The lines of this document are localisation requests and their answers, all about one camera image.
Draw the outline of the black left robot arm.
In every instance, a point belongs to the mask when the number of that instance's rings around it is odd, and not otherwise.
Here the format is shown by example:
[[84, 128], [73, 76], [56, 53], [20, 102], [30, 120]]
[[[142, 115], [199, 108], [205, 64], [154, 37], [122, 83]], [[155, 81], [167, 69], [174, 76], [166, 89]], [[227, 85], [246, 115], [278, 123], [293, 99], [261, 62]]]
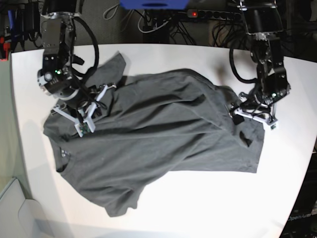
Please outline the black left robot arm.
[[280, 33], [283, 25], [274, 0], [241, 0], [239, 9], [245, 24], [246, 34], [251, 36], [251, 58], [257, 65], [257, 76], [244, 79], [234, 64], [234, 47], [229, 49], [229, 62], [234, 76], [242, 83], [253, 84], [248, 93], [240, 93], [244, 99], [231, 104], [229, 115], [235, 125], [245, 119], [253, 119], [270, 129], [275, 129], [275, 105], [290, 92], [290, 84], [284, 67]]

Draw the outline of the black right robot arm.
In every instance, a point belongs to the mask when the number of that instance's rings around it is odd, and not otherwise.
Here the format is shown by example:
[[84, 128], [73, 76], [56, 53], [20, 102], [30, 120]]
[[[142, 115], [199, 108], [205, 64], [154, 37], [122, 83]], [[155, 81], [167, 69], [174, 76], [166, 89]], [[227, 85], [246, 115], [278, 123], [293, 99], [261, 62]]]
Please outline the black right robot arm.
[[[43, 65], [38, 71], [41, 90], [62, 101], [61, 105], [53, 107], [54, 113], [72, 121], [80, 137], [95, 131], [94, 117], [107, 109], [101, 100], [107, 90], [116, 88], [115, 84], [86, 86], [97, 70], [100, 53], [95, 35], [81, 18], [83, 4], [82, 0], [44, 2], [42, 15], [47, 25], [43, 33]], [[74, 64], [84, 64], [84, 60], [74, 54], [76, 23], [84, 27], [94, 47], [94, 64], [85, 73], [73, 68]]]

